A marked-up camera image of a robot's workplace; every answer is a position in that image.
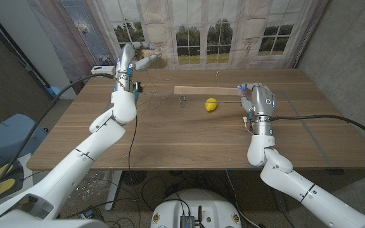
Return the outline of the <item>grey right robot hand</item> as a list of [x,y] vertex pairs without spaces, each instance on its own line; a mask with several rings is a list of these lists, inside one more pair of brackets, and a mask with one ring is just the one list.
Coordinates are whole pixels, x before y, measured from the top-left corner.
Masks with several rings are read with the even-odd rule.
[[241,91],[241,105],[248,112],[250,131],[254,135],[272,136],[272,120],[275,109],[275,96],[260,82],[244,83],[238,86]]

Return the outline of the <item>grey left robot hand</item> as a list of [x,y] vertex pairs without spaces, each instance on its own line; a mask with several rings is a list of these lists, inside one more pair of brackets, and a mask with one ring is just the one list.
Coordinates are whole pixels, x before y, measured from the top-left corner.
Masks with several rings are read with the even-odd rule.
[[115,69],[115,79],[123,91],[134,92],[137,90],[132,81],[132,73],[134,70],[137,72],[145,71],[162,57],[162,53],[155,53],[133,63],[132,61],[138,51],[144,49],[151,50],[151,46],[145,42],[132,42],[123,46],[122,54],[118,59]]

